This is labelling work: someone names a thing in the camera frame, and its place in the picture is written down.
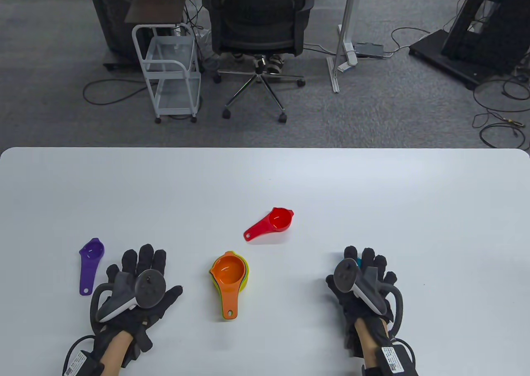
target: label sticker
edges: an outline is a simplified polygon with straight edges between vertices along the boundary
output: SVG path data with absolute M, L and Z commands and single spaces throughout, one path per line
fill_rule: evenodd
M 79 369 L 81 369 L 86 360 L 87 356 L 84 355 L 81 351 L 79 351 L 79 354 L 70 364 L 63 376 L 76 376 L 76 374 L 79 372 Z
M 393 374 L 400 374 L 405 371 L 401 362 L 399 361 L 398 355 L 394 347 L 381 347 L 381 351 L 386 358 L 388 366 Z

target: person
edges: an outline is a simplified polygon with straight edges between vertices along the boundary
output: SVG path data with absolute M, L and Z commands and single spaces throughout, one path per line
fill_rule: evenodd
M 133 249 L 126 251 L 121 264 L 122 271 L 130 272 L 134 277 L 138 277 L 144 270 L 150 268 L 164 275 L 166 252 L 163 250 L 155 252 L 151 245 L 144 245 L 138 255 Z M 114 282 L 118 272 L 119 267 L 116 264 L 107 268 L 109 283 Z M 104 365 L 101 376 L 118 376 L 125 358 L 136 359 L 140 350 L 147 351 L 151 348 L 151 341 L 146 336 L 145 330 L 159 321 L 181 294 L 182 286 L 172 287 L 153 308 L 143 309 L 137 306 L 102 324 L 101 329 L 95 334 L 94 349 L 90 353 L 92 359 Z
M 357 259 L 357 249 L 354 246 L 347 247 L 344 250 L 344 258 Z M 151 245 L 145 245 L 140 249 L 138 262 L 136 262 L 136 252 L 130 250 L 123 255 L 122 265 L 124 272 L 131 272 L 136 276 L 148 268 L 155 268 L 164 273 L 165 251 L 153 253 Z M 366 248 L 361 256 L 361 271 L 370 266 L 377 267 L 380 281 L 390 284 L 397 281 L 393 272 L 387 272 L 386 276 L 384 275 L 386 258 L 382 255 L 376 256 L 373 249 Z M 107 269 L 110 282 L 114 280 L 118 271 L 119 268 L 115 264 Z M 388 310 L 386 315 L 378 316 L 361 299 L 356 298 L 353 292 L 339 291 L 333 281 L 333 275 L 328 275 L 326 283 L 337 297 L 346 317 L 346 348 L 352 350 L 355 356 L 364 358 L 366 376 L 382 376 L 382 371 L 377 365 L 376 351 L 381 346 L 390 345 L 388 323 L 394 319 L 390 303 L 386 300 Z M 135 344 L 134 336 L 138 333 L 138 329 L 142 326 L 146 329 L 151 327 L 153 319 L 157 321 L 163 317 L 166 310 L 181 294 L 181 286 L 173 287 L 166 292 L 164 298 L 154 308 L 144 310 L 136 307 L 105 323 L 102 333 L 113 330 L 113 338 L 108 344 L 101 346 L 98 343 L 101 339 L 96 335 L 92 353 L 95 359 L 104 365 L 102 376 L 118 376 L 125 356 Z
M 357 259 L 355 246 L 348 246 L 344 250 L 344 258 Z M 383 283 L 394 285 L 397 277 L 394 272 L 386 272 L 386 258 L 375 255 L 371 248 L 366 248 L 361 256 L 361 272 L 368 267 L 377 268 L 377 278 Z M 388 324 L 394 321 L 390 302 L 385 299 L 386 314 L 379 316 L 373 312 L 363 300 L 357 298 L 353 292 L 343 293 L 337 289 L 333 275 L 326 277 L 326 283 L 339 300 L 346 318 L 346 349 L 352 350 L 354 356 L 364 358 L 365 376 L 383 376 L 377 365 L 376 352 L 380 347 L 392 346 L 388 336 Z

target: shoe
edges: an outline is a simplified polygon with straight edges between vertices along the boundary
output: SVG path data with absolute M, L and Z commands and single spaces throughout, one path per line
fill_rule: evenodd
M 284 66 L 284 58 L 281 54 L 273 54 L 269 58 L 269 64 L 267 64 L 267 72 L 271 74 L 281 74 L 282 67 Z
M 232 53 L 232 56 L 236 63 L 242 63 L 244 61 L 243 53 Z

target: black glove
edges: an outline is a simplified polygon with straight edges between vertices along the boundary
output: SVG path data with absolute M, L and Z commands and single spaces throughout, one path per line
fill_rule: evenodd
M 128 272 L 138 277 L 145 270 L 153 268 L 164 275 L 166 264 L 166 252 L 163 250 L 154 251 L 151 245 L 144 245 L 140 248 L 140 255 L 136 251 L 129 249 L 121 258 L 123 272 Z M 114 283 L 116 275 L 120 271 L 118 265 L 113 264 L 106 270 L 108 282 Z M 131 359 L 138 358 L 140 351 L 147 351 L 151 348 L 152 343 L 145 334 L 145 330 L 162 318 L 166 310 L 182 294 L 182 286 L 178 285 L 166 291 L 161 301 L 154 307 L 143 309 L 135 307 L 133 310 L 125 310 L 115 316 L 110 321 L 103 323 L 99 333 L 96 334 L 94 341 L 93 357 L 101 359 L 106 348 L 112 341 L 112 338 L 121 331 L 126 331 L 133 336 L 133 341 L 125 355 L 122 367 L 125 367 Z
M 348 246 L 344 249 L 344 258 L 357 260 L 357 249 L 355 246 Z M 377 278 L 379 281 L 394 285 L 398 279 L 391 271 L 387 272 L 386 276 L 384 276 L 386 271 L 386 258 L 382 255 L 376 256 L 371 248 L 366 248 L 361 256 L 361 272 L 365 272 L 368 267 L 377 267 Z M 373 312 L 362 299 L 356 298 L 353 292 L 343 293 L 339 291 L 335 286 L 335 281 L 333 281 L 333 275 L 328 275 L 326 277 L 326 283 L 337 299 L 339 299 L 339 304 L 342 306 L 344 316 L 346 317 L 346 349 L 352 350 L 356 357 L 363 357 L 359 335 L 355 329 L 355 322 L 359 318 L 362 318 L 365 321 L 370 334 L 376 342 L 382 345 L 383 342 L 388 340 L 384 326 L 380 321 L 380 319 L 383 319 L 386 323 L 394 321 L 394 315 L 388 300 L 385 300 L 386 314 L 379 316 Z M 380 293 L 383 297 L 388 295 L 387 292 Z

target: purple measuring cup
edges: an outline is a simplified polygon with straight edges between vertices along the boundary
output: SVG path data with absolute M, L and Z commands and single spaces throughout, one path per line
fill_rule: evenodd
M 79 294 L 89 296 L 94 288 L 94 279 L 98 264 L 105 253 L 105 247 L 98 238 L 92 238 L 81 250 L 81 281 L 79 282 Z

